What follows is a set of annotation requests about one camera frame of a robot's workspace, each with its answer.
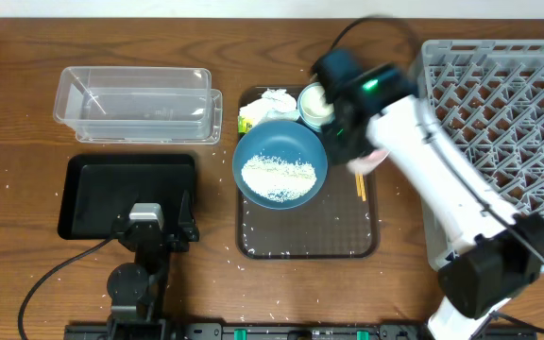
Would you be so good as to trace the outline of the grey dishwasher rack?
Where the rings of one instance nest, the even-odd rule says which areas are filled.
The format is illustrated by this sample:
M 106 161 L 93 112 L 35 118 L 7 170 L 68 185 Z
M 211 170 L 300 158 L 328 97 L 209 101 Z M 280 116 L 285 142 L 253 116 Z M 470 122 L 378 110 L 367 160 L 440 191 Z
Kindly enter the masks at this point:
M 428 40 L 410 73 L 487 183 L 544 217 L 544 40 Z

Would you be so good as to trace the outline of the brown serving tray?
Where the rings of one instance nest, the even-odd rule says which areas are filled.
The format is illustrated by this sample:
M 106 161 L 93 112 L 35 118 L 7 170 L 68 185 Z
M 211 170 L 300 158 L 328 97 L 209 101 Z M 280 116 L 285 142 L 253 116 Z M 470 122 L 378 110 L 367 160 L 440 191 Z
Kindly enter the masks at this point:
M 267 209 L 238 188 L 237 246 L 253 260 L 364 258 L 380 241 L 373 180 L 365 179 L 365 190 L 366 202 L 355 176 L 329 160 L 321 189 L 293 209 Z

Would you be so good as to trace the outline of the yellow green snack wrapper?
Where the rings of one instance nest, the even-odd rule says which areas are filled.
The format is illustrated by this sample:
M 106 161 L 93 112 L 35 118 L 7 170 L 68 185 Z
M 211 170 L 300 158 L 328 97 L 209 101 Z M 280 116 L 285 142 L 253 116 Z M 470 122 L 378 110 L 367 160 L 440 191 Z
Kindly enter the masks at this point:
M 246 134 L 248 133 L 253 127 L 252 119 L 248 117 L 239 116 L 238 117 L 238 133 L 239 134 Z

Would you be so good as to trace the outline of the crumpled white paper napkin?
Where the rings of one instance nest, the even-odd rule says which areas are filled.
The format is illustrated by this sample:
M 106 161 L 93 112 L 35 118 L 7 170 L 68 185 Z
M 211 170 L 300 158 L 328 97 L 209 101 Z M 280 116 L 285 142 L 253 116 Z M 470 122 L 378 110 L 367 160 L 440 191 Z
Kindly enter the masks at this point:
M 259 99 L 241 107 L 239 116 L 251 118 L 253 128 L 268 121 L 296 121 L 298 104 L 286 89 L 267 89 Z

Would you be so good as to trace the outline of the pink plastic cup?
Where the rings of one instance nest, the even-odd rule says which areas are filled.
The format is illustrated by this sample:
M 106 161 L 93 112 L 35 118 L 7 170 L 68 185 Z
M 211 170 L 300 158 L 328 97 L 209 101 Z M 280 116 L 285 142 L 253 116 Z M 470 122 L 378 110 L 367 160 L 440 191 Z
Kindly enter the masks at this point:
M 356 158 L 347 163 L 348 170 L 355 175 L 367 175 L 375 170 L 389 155 L 384 149 L 377 149 L 368 156 Z

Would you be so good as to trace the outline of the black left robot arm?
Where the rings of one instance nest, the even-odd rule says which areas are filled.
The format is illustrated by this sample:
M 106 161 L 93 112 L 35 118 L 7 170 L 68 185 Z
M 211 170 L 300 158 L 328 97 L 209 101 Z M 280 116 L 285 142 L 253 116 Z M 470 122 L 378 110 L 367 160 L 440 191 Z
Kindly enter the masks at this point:
M 111 237 L 134 254 L 131 263 L 117 266 L 109 275 L 110 318 L 105 339 L 175 339 L 181 328 L 163 317 L 170 255 L 189 250 L 199 240 L 187 191 L 171 221 L 164 221 L 158 203 L 131 203 L 117 215 Z

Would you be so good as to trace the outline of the pile of white rice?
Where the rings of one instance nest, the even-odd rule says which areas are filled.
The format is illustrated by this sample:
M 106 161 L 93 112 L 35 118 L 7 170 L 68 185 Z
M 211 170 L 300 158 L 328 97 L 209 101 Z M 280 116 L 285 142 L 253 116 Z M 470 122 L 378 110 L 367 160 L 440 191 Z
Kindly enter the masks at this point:
M 263 155 L 249 159 L 241 168 L 240 175 L 252 192 L 277 203 L 306 195 L 317 181 L 315 169 L 308 162 L 288 162 Z

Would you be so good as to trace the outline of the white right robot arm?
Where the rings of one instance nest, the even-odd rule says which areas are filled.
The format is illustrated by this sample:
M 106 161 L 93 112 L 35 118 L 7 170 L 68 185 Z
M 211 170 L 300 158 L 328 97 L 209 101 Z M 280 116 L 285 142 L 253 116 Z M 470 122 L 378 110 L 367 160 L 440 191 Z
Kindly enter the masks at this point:
M 353 60 L 312 68 L 334 108 L 322 128 L 339 162 L 387 152 L 443 228 L 456 259 L 438 269 L 444 294 L 429 318 L 434 339 L 472 339 L 534 283 L 544 266 L 544 218 L 504 200 L 438 125 L 415 83 L 393 65 L 366 71 Z

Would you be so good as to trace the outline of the orange chopstick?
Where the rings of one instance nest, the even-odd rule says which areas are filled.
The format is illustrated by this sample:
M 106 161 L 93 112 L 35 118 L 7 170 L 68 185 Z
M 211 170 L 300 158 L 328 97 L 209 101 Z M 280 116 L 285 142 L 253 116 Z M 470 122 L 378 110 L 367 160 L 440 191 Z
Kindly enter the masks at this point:
M 357 196 L 362 197 L 361 175 L 360 174 L 355 174 L 355 183 L 356 183 Z
M 366 202 L 366 185 L 365 185 L 365 180 L 364 180 L 364 176 L 362 174 L 361 175 L 361 189 L 362 189 L 362 197 L 361 199 Z

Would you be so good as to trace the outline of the dark blue plate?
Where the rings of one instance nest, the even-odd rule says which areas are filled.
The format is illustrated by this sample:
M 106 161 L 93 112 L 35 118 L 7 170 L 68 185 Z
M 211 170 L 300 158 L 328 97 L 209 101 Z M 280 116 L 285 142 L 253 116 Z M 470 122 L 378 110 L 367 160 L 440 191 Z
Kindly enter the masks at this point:
M 243 167 L 255 156 L 309 163 L 315 173 L 313 188 L 303 196 L 285 202 L 264 198 L 247 185 L 241 174 Z M 322 143 L 308 128 L 291 121 L 271 121 L 252 128 L 240 139 L 233 154 L 232 172 L 243 196 L 267 209 L 288 210 L 304 204 L 318 193 L 327 176 L 328 160 Z

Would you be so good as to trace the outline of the black plastic tray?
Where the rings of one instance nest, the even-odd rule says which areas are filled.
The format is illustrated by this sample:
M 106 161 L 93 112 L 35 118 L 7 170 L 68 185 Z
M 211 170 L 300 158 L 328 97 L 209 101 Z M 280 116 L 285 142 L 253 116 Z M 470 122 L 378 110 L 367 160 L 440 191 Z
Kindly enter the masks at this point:
M 82 154 L 68 162 L 58 234 L 65 240 L 105 239 L 136 203 L 161 206 L 174 230 L 184 193 L 195 195 L 196 166 L 188 154 Z

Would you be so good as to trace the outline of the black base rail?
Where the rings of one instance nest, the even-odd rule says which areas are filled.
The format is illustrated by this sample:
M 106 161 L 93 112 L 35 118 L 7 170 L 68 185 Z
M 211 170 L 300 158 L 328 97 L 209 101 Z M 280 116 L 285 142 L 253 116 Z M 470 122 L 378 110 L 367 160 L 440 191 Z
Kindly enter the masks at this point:
M 423 326 L 381 325 L 374 327 L 250 327 L 194 323 L 171 329 L 164 325 L 68 325 L 65 340 L 180 339 L 180 340 L 424 340 L 431 336 Z

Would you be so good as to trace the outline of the white plastic cup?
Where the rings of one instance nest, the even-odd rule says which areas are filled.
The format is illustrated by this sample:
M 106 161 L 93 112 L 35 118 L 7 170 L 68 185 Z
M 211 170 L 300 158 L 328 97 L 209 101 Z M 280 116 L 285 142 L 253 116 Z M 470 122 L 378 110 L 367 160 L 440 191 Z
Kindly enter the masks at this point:
M 301 94 L 301 107 L 313 117 L 326 117 L 333 114 L 333 106 L 326 102 L 325 91 L 321 85 L 312 84 Z

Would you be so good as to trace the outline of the clear plastic bin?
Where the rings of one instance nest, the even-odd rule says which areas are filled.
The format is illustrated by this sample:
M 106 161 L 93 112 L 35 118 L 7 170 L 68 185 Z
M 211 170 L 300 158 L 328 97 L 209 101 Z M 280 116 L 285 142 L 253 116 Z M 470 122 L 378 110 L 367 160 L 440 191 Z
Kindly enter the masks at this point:
M 72 66 L 60 75 L 53 117 L 82 143 L 215 145 L 223 95 L 204 68 Z

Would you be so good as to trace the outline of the light blue bowl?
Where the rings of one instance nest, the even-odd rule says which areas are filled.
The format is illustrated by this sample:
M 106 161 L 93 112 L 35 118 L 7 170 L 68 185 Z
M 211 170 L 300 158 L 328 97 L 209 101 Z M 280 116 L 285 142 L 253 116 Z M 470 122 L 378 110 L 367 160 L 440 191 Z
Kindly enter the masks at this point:
M 301 107 L 301 94 L 304 92 L 304 90 L 300 93 L 299 97 L 298 97 L 298 100 L 297 100 L 297 109 L 299 111 L 299 114 L 301 116 L 301 119 L 304 121 L 304 123 L 310 127 L 311 129 L 313 129 L 314 131 L 317 131 L 319 132 L 321 130 L 321 128 L 325 125 L 327 125 L 328 123 L 330 123 L 333 119 L 334 119 L 334 107 L 333 107 L 333 114 L 329 115 L 329 116 L 326 116 L 326 117 L 313 117 L 311 115 L 308 115 L 307 113 L 304 112 L 303 108 Z

